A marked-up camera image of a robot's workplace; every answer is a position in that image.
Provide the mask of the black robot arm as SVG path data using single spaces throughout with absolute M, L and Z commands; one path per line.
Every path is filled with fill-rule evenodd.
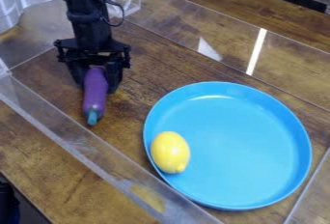
M 84 78 L 91 66 L 104 70 L 108 84 L 107 93 L 113 94 L 123 80 L 123 69 L 129 68 L 128 44 L 112 37 L 107 4 L 111 0 L 63 0 L 67 19 L 71 22 L 72 39 L 56 40 L 57 60 L 68 67 L 77 85 L 84 86 Z

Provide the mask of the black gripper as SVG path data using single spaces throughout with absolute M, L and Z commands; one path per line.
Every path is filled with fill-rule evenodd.
M 129 46 L 112 37 L 113 24 L 107 12 L 87 14 L 67 12 L 73 37 L 55 41 L 57 60 L 68 67 L 75 83 L 83 87 L 91 66 L 103 66 L 108 94 L 113 94 L 123 80 L 123 68 L 129 67 Z

